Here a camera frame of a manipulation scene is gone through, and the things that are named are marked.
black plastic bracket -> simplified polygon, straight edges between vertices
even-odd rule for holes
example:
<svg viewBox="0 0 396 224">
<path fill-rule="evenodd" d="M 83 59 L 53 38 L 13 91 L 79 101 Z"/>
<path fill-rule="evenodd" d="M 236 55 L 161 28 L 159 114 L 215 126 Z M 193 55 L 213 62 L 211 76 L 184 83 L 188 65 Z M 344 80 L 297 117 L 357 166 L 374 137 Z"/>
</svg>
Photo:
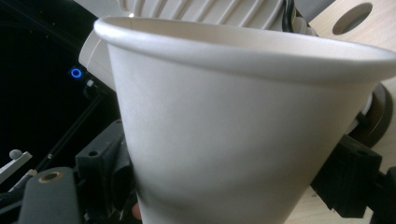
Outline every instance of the black plastic bracket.
<svg viewBox="0 0 396 224">
<path fill-rule="evenodd" d="M 311 183 L 341 217 L 363 217 L 366 207 L 376 224 L 396 223 L 396 168 L 379 172 L 382 157 L 344 135 Z"/>
</svg>

paper cup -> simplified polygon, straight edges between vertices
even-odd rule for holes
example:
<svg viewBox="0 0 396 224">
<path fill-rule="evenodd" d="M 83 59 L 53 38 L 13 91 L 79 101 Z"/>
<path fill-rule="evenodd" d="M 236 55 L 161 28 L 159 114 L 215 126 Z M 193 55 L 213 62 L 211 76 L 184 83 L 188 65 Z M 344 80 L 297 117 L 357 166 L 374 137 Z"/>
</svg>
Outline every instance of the paper cup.
<svg viewBox="0 0 396 224">
<path fill-rule="evenodd" d="M 283 223 L 395 53 L 313 36 L 105 18 L 145 224 Z"/>
</svg>

black plastic part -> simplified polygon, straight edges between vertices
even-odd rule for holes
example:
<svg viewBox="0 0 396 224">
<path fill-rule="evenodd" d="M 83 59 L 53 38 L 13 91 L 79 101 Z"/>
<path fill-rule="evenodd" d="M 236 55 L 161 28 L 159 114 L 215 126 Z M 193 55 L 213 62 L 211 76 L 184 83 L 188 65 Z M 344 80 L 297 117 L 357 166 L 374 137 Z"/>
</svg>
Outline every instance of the black plastic part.
<svg viewBox="0 0 396 224">
<path fill-rule="evenodd" d="M 381 160 L 370 148 L 344 135 L 311 187 L 341 217 L 363 217 Z"/>
<path fill-rule="evenodd" d="M 294 33 L 293 31 L 293 10 L 294 10 L 294 0 L 284 0 L 283 1 L 283 18 L 282 18 L 282 31 L 286 33 Z"/>
<path fill-rule="evenodd" d="M 82 223 L 73 170 L 58 167 L 32 177 L 26 185 L 18 223 Z"/>
<path fill-rule="evenodd" d="M 388 90 L 378 84 L 373 92 L 373 101 L 365 116 L 359 114 L 359 125 L 349 134 L 367 147 L 374 146 L 384 135 L 393 113 L 392 97 Z"/>
<path fill-rule="evenodd" d="M 370 191 L 367 203 L 374 212 L 371 223 L 396 223 L 396 167 L 386 175 L 379 174 Z"/>
<path fill-rule="evenodd" d="M 76 156 L 76 164 L 79 178 L 85 180 L 81 197 L 89 221 L 120 223 L 128 218 L 139 223 L 131 214 L 134 204 L 130 202 L 137 200 L 134 199 L 133 166 L 121 120 L 114 121 L 81 150 Z"/>
</svg>

blue light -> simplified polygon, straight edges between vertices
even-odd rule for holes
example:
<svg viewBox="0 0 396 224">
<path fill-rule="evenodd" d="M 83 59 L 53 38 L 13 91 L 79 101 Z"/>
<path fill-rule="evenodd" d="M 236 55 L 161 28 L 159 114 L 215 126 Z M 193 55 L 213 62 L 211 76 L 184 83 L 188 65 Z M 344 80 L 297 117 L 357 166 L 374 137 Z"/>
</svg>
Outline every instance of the blue light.
<svg viewBox="0 0 396 224">
<path fill-rule="evenodd" d="M 78 68 L 73 68 L 73 69 L 70 71 L 70 75 L 71 75 L 73 78 L 81 78 L 81 77 L 82 77 L 82 71 L 81 71 L 80 69 L 78 69 Z"/>
</svg>

white machine part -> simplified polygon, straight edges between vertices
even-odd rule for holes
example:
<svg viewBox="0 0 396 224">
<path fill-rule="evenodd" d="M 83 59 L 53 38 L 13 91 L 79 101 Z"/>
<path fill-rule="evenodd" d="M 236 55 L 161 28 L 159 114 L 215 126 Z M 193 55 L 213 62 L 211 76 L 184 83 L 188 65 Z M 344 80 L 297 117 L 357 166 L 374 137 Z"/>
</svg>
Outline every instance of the white machine part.
<svg viewBox="0 0 396 224">
<path fill-rule="evenodd" d="M 282 30 L 283 0 L 75 0 L 98 18 L 106 16 L 197 21 L 254 29 Z M 295 33 L 316 35 L 303 18 L 293 20 Z M 92 31 L 79 62 L 116 90 L 107 45 Z"/>
</svg>

